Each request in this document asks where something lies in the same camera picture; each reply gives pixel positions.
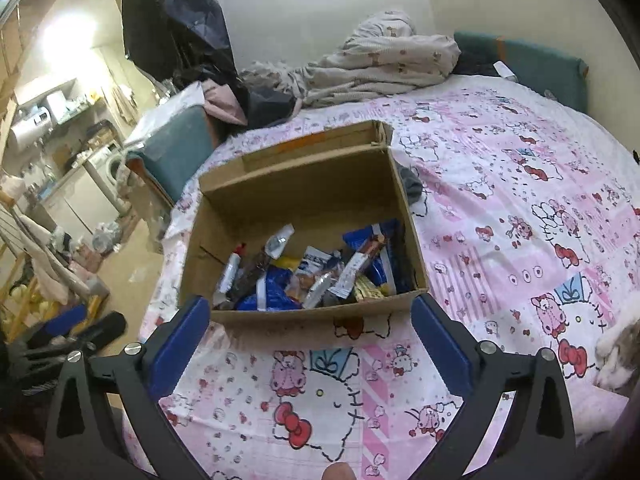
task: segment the hello kitty print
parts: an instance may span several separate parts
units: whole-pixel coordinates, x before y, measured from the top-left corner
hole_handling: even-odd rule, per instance
[[[508,352],[548,347],[567,380],[591,381],[594,345],[640,286],[640,191],[630,154],[587,116],[500,78],[361,104],[303,110],[231,137],[198,174],[244,153],[367,120],[394,130],[392,153],[423,184],[412,218],[431,293],[476,339]],[[161,279],[140,336],[175,313],[201,195],[185,186],[163,242]],[[481,450],[506,420],[503,394]],[[462,406],[405,314],[227,333],[211,326],[160,405],[216,480],[408,478]],[[133,460],[151,471],[125,423]]]

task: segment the bright light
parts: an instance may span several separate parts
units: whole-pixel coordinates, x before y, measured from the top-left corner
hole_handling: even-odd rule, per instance
[[[97,24],[84,14],[60,16],[44,30],[44,54],[50,62],[73,64],[92,46]]]

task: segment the cat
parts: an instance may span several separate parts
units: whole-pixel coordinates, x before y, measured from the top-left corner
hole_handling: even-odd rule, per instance
[[[640,375],[640,292],[633,292],[620,309],[616,323],[596,344],[600,371],[594,381],[605,390],[627,393]]]

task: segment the open cardboard box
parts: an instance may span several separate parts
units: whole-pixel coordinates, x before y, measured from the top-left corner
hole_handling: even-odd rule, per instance
[[[391,128],[377,121],[302,137],[245,155],[200,178],[204,195],[191,233],[180,304],[191,294],[210,299],[229,254],[240,243],[260,250],[283,225],[295,233],[284,251],[301,258],[309,245],[330,253],[342,235],[397,218],[412,291],[381,300],[309,310],[212,310],[223,324],[345,318],[408,310],[427,289],[427,275],[411,213],[388,149]]]

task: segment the blue gripper pad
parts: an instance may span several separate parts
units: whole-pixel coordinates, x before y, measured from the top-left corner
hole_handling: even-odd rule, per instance
[[[411,323],[449,392],[466,399],[480,366],[475,338],[462,323],[451,320],[430,294],[414,299]]]
[[[171,395],[209,326],[209,302],[197,296],[145,343],[142,367],[146,390],[154,401]]]
[[[51,337],[65,335],[75,325],[86,319],[86,307],[83,304],[70,308],[59,316],[47,321],[44,330]]]

